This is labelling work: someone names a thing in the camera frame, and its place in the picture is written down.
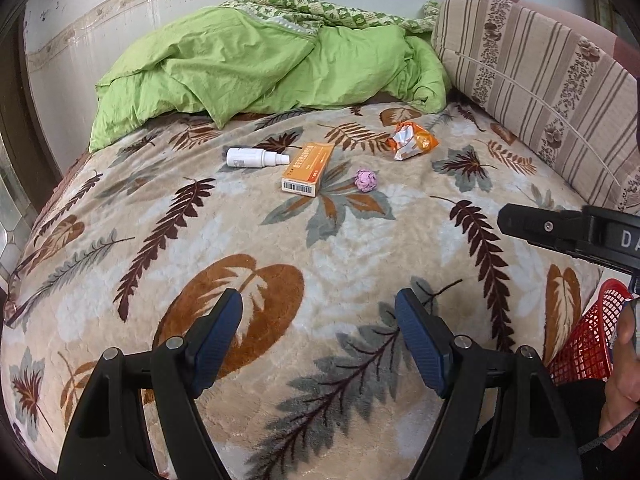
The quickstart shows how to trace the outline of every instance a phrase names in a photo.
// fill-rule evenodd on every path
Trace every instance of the red basket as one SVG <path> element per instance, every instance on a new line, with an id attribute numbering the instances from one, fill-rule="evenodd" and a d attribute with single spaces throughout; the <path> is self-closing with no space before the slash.
<path id="1" fill-rule="evenodd" d="M 608 344 L 625 301 L 631 299 L 624 283 L 610 279 L 602 284 L 598 300 L 582 316 L 547 367 L 556 385 L 611 375 Z"/>

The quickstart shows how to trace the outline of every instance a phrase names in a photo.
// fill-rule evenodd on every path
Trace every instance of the striped cushion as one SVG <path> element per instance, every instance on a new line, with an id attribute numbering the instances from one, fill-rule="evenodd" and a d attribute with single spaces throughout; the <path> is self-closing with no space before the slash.
<path id="1" fill-rule="evenodd" d="M 611 56 L 509 0 L 446 0 L 431 41 L 453 84 L 589 204 L 640 209 L 638 86 Z"/>

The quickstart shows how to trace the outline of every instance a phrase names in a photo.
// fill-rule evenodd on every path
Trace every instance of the screw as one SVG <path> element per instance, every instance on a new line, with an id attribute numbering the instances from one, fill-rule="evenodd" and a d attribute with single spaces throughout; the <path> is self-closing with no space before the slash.
<path id="1" fill-rule="evenodd" d="M 111 348 L 107 348 L 104 352 L 102 352 L 102 357 L 107 359 L 107 361 L 111 361 L 118 355 L 118 349 L 115 346 Z"/>
<path id="2" fill-rule="evenodd" d="M 184 339 L 182 339 L 179 335 L 175 335 L 166 340 L 166 347 L 171 350 L 175 350 L 182 346 Z"/>
<path id="3" fill-rule="evenodd" d="M 473 341 L 471 341 L 471 338 L 466 335 L 457 335 L 453 342 L 459 348 L 469 348 L 473 343 Z"/>
<path id="4" fill-rule="evenodd" d="M 536 350 L 529 345 L 521 346 L 520 353 L 527 359 L 533 359 L 536 355 L 538 355 Z"/>

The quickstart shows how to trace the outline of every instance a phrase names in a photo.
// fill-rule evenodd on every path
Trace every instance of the orange wrapper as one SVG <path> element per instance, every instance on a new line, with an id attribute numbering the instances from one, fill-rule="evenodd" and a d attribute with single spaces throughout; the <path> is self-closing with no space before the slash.
<path id="1" fill-rule="evenodd" d="M 438 139 L 413 121 L 403 121 L 396 126 L 396 134 L 386 140 L 386 145 L 394 152 L 395 160 L 405 160 L 410 156 L 429 153 L 439 144 Z"/>

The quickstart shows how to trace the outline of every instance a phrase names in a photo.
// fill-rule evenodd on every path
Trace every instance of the pink ball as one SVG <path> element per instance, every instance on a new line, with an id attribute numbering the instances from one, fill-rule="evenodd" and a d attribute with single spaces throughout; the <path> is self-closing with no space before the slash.
<path id="1" fill-rule="evenodd" d="M 369 192 L 372 189 L 376 189 L 378 180 L 376 174 L 371 170 L 359 170 L 356 173 L 354 184 L 363 193 Z"/>

